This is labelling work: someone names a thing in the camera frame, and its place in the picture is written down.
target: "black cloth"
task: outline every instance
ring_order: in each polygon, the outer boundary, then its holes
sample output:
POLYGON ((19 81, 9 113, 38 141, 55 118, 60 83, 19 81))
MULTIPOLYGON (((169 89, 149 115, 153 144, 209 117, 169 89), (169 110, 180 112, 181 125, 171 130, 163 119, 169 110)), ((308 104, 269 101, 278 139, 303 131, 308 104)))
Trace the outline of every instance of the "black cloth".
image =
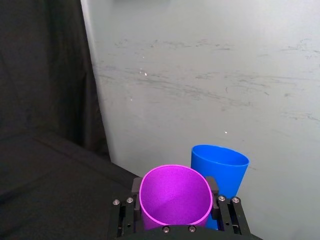
POLYGON ((0 1, 0 139, 35 129, 108 156, 80 0, 0 1))
POLYGON ((53 133, 0 140, 0 239, 106 240, 135 175, 53 133))
POLYGON ((134 177, 108 158, 80 0, 0 0, 0 239, 105 240, 134 177))

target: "purple cup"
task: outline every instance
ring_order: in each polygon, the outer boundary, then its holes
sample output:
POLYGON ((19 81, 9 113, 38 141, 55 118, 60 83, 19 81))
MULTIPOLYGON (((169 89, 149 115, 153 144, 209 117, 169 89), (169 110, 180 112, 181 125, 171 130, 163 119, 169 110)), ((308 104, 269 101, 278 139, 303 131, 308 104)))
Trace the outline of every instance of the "purple cup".
POLYGON ((181 165, 162 165, 142 179, 139 191, 144 229, 166 225, 205 226, 213 200, 206 179, 181 165))

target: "black metal bracket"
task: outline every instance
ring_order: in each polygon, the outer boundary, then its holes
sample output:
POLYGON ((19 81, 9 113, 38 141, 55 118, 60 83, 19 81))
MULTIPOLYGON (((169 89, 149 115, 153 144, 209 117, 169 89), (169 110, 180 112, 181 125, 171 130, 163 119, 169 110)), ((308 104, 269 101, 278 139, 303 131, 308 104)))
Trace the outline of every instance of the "black metal bracket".
MULTIPOLYGON (((211 176, 205 178, 210 186, 213 206, 211 217, 218 222, 218 230, 226 234, 242 235, 251 239, 252 235, 238 197, 226 198, 219 195, 219 188, 215 179, 211 176)), ((113 240, 119 237, 129 236, 135 233, 149 232, 143 228, 141 220, 141 206, 139 191, 142 182, 141 177, 133 180, 131 195, 127 199, 114 199, 111 203, 111 212, 108 228, 108 238, 113 240)))

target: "plastic cup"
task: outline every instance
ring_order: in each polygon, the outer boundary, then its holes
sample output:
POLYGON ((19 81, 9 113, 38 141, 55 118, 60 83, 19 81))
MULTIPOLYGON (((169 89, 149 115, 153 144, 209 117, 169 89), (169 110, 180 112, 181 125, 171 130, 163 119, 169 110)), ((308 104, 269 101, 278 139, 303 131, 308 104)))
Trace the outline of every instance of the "plastic cup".
MULTIPOLYGON (((237 195, 249 162, 243 154, 220 146, 196 145, 191 152, 191 168, 204 177, 214 177, 219 194, 227 198, 237 195)), ((206 227, 217 229, 217 221, 209 217, 206 227)))
POLYGON ((162 165, 142 179, 139 191, 145 230, 167 225, 205 226, 213 204, 205 178, 181 165, 162 165))

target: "black fabric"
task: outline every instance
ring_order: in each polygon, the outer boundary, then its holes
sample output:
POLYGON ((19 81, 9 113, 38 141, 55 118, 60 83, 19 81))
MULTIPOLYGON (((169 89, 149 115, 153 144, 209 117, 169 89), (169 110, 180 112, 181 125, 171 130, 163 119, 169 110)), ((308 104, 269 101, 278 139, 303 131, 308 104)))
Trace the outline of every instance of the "black fabric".
POLYGON ((108 155, 80 0, 0 1, 0 139, 34 129, 108 155))
POLYGON ((80 0, 0 0, 0 239, 105 240, 135 177, 106 159, 80 0))
POLYGON ((53 133, 0 140, 0 239, 106 240, 135 175, 53 133))

